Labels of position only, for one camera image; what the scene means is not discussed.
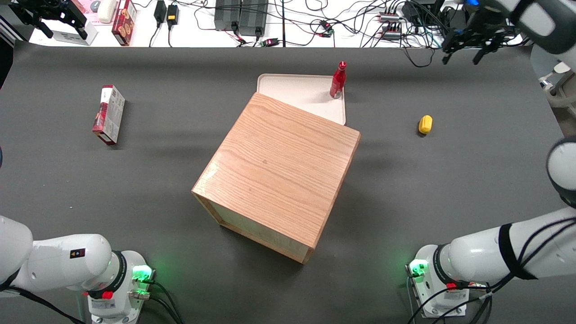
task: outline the gray mat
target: gray mat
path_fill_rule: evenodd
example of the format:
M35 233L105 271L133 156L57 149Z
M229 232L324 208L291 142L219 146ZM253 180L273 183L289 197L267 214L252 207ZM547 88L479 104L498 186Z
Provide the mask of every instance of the gray mat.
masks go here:
M430 52L413 50L425 63ZM413 67L393 49L45 48L20 43L0 91L2 215L35 239L100 233L158 269L188 323L406 323L418 248L563 207L545 172L560 129L526 53ZM362 141L306 266L219 227L190 194L262 73L348 62ZM119 145L91 132L100 89L128 100ZM429 114L434 128L416 134ZM491 323L573 320L575 277L514 281ZM42 296L77 314L66 289ZM468 311L471 319L473 309ZM23 298L2 323L67 323ZM148 303L140 323L168 323ZM449 319L464 323L463 319Z

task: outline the yellow sponge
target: yellow sponge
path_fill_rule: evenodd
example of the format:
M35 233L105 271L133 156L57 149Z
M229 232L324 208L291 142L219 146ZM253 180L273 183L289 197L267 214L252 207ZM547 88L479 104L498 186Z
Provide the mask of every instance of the yellow sponge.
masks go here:
M422 134L428 134L432 130L432 117L426 115L422 117L420 120L420 124L418 124L418 131Z

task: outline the wooden box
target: wooden box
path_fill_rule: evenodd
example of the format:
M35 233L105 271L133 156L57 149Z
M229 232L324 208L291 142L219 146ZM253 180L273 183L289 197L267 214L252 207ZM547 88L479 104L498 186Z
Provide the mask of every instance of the wooden box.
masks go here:
M218 224L306 263L359 140L356 130L255 93L192 193Z

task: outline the red and white box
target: red and white box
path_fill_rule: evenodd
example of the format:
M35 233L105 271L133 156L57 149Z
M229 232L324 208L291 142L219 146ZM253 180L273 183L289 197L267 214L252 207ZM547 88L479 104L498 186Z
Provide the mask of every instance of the red and white box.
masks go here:
M126 100L113 85L102 87L100 110L96 114L92 132L104 143L113 145L118 142L118 132L122 121L122 112Z
M136 8L131 0L120 0L118 10L112 25L112 34L121 46L129 46L134 24L136 23Z

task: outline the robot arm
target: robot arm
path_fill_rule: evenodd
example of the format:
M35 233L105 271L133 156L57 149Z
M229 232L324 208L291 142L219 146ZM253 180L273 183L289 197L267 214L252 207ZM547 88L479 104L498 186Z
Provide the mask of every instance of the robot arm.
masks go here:
M8 6L25 25L33 25L48 38L54 33L42 19L59 20L74 27L82 39L88 37L84 30L86 17L71 0L12 0Z
M93 321L137 322L149 287L138 280L152 277L140 254L113 251L98 234L34 241L28 227L2 216L0 247L0 297L67 287L88 297Z
M450 56L469 46L480 47L478 64L505 42L509 19L520 31L570 67L576 67L576 3L572 0L464 0L474 15L462 31L451 31L442 44L447 64Z
M576 274L576 137L561 140L550 150L547 171L570 207L448 244L426 245L416 253L407 270L420 300L430 299L422 307L425 317L439 317L467 301L470 282L495 284L508 276L529 280ZM458 289L432 297L447 288ZM448 316L464 314L462 306Z

